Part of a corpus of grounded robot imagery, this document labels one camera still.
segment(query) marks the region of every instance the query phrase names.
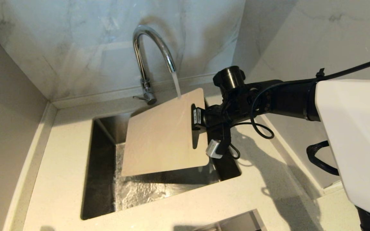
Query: white countertop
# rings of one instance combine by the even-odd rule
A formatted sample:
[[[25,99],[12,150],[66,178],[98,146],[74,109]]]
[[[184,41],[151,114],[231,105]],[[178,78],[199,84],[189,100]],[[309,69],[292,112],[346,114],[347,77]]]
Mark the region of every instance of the white countertop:
[[[207,103],[219,90],[204,87]],[[159,102],[175,92],[157,94]],[[97,218],[82,220],[81,205],[94,117],[133,111],[144,102],[123,98],[58,111],[35,182],[24,230],[189,230],[252,209],[270,231],[355,230],[356,210],[343,190],[311,201],[269,140],[249,125],[232,129],[241,176]]]

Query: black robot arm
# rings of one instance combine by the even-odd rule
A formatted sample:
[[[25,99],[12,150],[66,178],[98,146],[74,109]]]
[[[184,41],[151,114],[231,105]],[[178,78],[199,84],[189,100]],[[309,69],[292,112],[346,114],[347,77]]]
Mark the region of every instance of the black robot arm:
[[[221,70],[213,77],[213,82],[221,90],[222,104],[212,105],[205,110],[195,108],[198,111],[195,114],[200,119],[192,120],[193,127],[194,130],[206,129],[209,140],[207,149],[209,156],[220,158],[229,152],[231,127],[250,119],[251,115],[256,117],[261,114],[273,113],[320,121],[314,103],[314,83],[276,86],[283,82],[270,80],[245,84],[244,80],[245,74],[237,66]],[[264,134],[262,136],[270,139],[273,137],[273,133],[270,136]]]

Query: faucet spout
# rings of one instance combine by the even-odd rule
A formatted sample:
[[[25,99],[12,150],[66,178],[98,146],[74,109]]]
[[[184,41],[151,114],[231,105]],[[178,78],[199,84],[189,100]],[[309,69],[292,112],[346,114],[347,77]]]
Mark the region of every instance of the faucet spout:
[[[154,29],[150,28],[147,25],[139,25],[135,29],[133,35],[134,50],[137,57],[139,70],[141,72],[141,86],[144,93],[144,99],[145,101],[147,101],[148,105],[151,105],[154,104],[157,100],[151,87],[150,79],[146,76],[145,73],[144,62],[142,59],[141,50],[139,48],[139,38],[141,35],[148,35],[148,37],[150,37],[157,44],[170,73],[175,72],[176,67],[173,63],[172,55],[160,35]]]

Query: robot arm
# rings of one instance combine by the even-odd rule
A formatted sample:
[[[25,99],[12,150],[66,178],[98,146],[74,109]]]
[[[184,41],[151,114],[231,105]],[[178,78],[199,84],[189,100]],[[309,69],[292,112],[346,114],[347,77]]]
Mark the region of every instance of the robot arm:
[[[241,121],[250,119],[248,124],[266,139],[274,135],[255,123],[254,118],[261,114],[322,121],[329,141],[309,146],[308,158],[330,174],[340,174],[349,200],[357,206],[361,228],[370,230],[370,81],[325,81],[366,67],[370,67],[370,62],[329,76],[324,76],[321,69],[314,79],[249,84],[244,83],[245,74],[239,67],[228,67],[213,78],[221,90],[222,104],[205,110],[193,108],[193,130],[206,130],[207,155],[221,158],[230,155],[230,128],[246,124]],[[258,127],[265,128],[270,135],[260,132]],[[326,146],[332,149],[339,170],[315,157]]]

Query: black cable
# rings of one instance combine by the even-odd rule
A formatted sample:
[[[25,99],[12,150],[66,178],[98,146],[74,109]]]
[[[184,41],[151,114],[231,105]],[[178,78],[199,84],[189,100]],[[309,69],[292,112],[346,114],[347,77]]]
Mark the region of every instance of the black cable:
[[[243,124],[252,125],[252,123],[249,123],[249,122],[242,122],[242,123],[235,123],[235,124],[231,125],[231,127],[235,127],[235,126],[243,125]],[[259,123],[255,123],[255,124],[256,124],[256,126],[262,127],[263,129],[267,130],[270,133],[270,136],[267,136],[269,138],[266,138],[266,139],[272,139],[273,137],[275,137],[275,134],[273,133],[273,131],[269,127],[266,127],[265,125],[262,125],[262,124],[259,124]]]
[[[347,74],[350,74],[350,73],[354,73],[354,72],[363,70],[363,69],[368,68],[368,67],[370,67],[370,62],[361,64],[361,65],[356,66],[356,67],[349,68],[349,69],[341,71],[341,72],[337,72],[337,73],[330,74],[330,75],[327,75],[327,76],[318,77],[316,79],[313,78],[313,79],[301,79],[301,80],[287,81],[287,82],[283,82],[283,83],[277,83],[277,84],[271,85],[267,88],[264,88],[263,90],[258,92],[257,96],[254,98],[254,100],[252,102],[252,108],[251,108],[251,114],[250,114],[251,124],[254,127],[255,131],[260,136],[262,136],[263,138],[265,138],[265,139],[272,139],[273,138],[273,136],[266,136],[263,133],[261,133],[261,131],[258,129],[257,126],[260,126],[260,127],[263,127],[263,126],[261,126],[261,124],[255,123],[255,120],[254,120],[254,118],[256,117],[256,115],[254,115],[254,112],[255,112],[254,106],[255,106],[256,101],[258,100],[259,96],[262,93],[268,91],[271,88],[276,88],[276,87],[280,87],[280,86],[284,86],[284,85],[291,85],[291,84],[302,84],[302,83],[312,83],[312,82],[317,83],[319,81],[334,79],[334,78],[338,78],[338,77],[341,77],[341,76],[344,76],[344,75],[347,75]]]
[[[241,153],[239,152],[239,150],[237,148],[235,148],[235,146],[233,146],[232,143],[229,146],[231,146],[231,148],[233,148],[236,151],[236,153],[238,154],[236,157],[231,154],[232,158],[239,159],[241,157]]]

